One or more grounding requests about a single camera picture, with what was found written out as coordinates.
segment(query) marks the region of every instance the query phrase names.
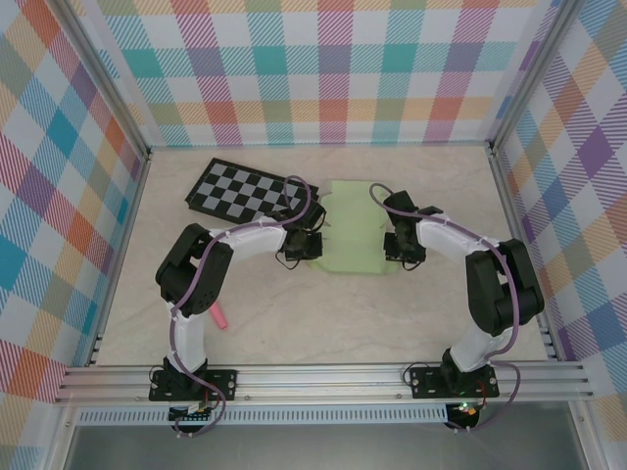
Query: black and white checkerboard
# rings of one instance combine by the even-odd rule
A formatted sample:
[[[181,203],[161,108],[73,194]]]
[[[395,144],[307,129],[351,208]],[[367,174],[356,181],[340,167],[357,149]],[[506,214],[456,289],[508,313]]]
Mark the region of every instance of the black and white checkerboard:
[[[213,159],[185,198],[189,209],[234,223],[246,223],[268,212],[287,208],[283,196],[285,178],[240,164]],[[318,188],[310,186],[317,200]],[[307,192],[297,181],[287,185],[292,209],[305,203]]]

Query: pink object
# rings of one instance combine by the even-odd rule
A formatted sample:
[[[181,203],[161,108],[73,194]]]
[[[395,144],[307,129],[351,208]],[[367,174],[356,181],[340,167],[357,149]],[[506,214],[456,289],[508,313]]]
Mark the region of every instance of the pink object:
[[[224,317],[224,312],[220,308],[217,301],[215,301],[214,304],[209,307],[209,313],[214,318],[214,322],[220,330],[223,330],[228,326],[226,318]]]

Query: green foam block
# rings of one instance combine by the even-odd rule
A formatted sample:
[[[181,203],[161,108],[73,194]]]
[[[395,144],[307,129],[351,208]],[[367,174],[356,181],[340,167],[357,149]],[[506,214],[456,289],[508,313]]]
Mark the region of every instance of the green foam block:
[[[387,213],[370,199],[370,181],[330,181],[330,194],[320,198],[329,226],[321,228],[322,257],[312,267],[330,272],[387,274],[396,262],[385,260],[383,238]],[[376,188],[375,196],[383,191]]]

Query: black mounting plate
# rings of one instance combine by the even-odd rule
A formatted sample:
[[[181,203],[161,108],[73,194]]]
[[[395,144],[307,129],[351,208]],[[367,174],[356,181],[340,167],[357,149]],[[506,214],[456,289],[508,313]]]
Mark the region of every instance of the black mounting plate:
[[[495,399],[499,396],[499,384],[494,368],[485,366],[482,369],[477,374],[476,379],[485,387],[486,398]],[[483,398],[483,392],[477,382],[470,384],[459,395],[452,395],[446,385],[440,367],[412,367],[409,374],[409,383],[411,385],[411,396],[415,399]]]
[[[155,370],[152,374],[153,387],[148,394],[149,401],[204,401],[207,389],[193,382],[193,387],[180,387],[181,378],[191,382],[187,376],[180,372],[171,373],[166,370]],[[215,385],[226,398],[226,401],[235,400],[237,389],[237,370],[235,369],[206,369],[196,372],[196,375]],[[209,391],[209,399],[212,402],[217,400],[216,392]]]

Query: white table surface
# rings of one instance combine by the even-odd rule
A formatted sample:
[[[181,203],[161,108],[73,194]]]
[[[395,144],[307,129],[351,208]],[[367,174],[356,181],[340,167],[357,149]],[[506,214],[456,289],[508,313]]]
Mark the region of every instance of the white table surface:
[[[298,174],[324,194],[330,179],[382,181],[408,190],[420,207],[438,206],[485,235],[510,238],[480,146],[292,147],[159,150],[124,260],[99,365],[159,364],[169,350],[169,313],[155,273],[192,222],[228,222],[191,211],[184,199],[212,158],[277,175]],[[229,322],[211,318],[206,350],[214,364],[411,362],[440,360],[470,324],[465,267],[437,253],[413,272],[385,276],[294,271],[272,255],[229,268],[219,296]],[[520,329],[503,358],[546,358],[538,325]]]

